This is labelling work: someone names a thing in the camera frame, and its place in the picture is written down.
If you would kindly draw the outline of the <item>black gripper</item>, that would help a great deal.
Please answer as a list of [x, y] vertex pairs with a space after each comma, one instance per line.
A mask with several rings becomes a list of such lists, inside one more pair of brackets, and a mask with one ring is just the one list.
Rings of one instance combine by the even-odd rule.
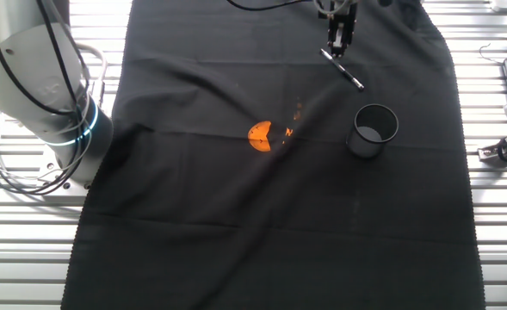
[[[352, 43], [356, 25], [356, 16], [349, 14], [357, 4], [358, 0], [318, 0], [319, 14], [323, 18], [330, 19], [328, 29], [328, 47], [331, 50], [331, 55], [335, 58], [343, 56], [347, 48]], [[342, 23], [334, 18], [338, 16], [346, 16], [343, 21], [343, 36]]]

